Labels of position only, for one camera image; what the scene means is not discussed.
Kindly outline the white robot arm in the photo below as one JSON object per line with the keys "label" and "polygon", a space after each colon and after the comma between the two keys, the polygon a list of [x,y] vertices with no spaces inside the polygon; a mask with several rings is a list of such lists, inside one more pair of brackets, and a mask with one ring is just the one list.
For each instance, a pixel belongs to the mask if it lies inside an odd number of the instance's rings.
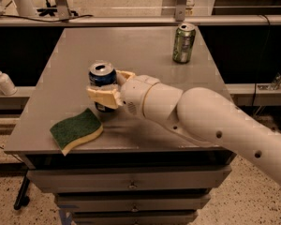
{"label": "white robot arm", "polygon": [[200,147],[218,145],[245,158],[281,186],[281,133],[260,124],[213,90],[187,91],[132,72],[89,71],[91,100],[111,109],[122,106]]}

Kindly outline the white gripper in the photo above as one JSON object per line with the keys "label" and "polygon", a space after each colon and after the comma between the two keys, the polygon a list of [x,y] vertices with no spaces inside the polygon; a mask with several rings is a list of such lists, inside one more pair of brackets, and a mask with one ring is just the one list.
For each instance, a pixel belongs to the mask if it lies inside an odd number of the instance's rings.
{"label": "white gripper", "polygon": [[97,90],[87,87],[88,97],[110,109],[124,105],[127,113],[143,118],[144,100],[149,90],[160,83],[160,80],[148,75],[136,76],[134,72],[124,70],[117,70],[116,76],[117,84],[121,86],[120,92],[117,89]]}

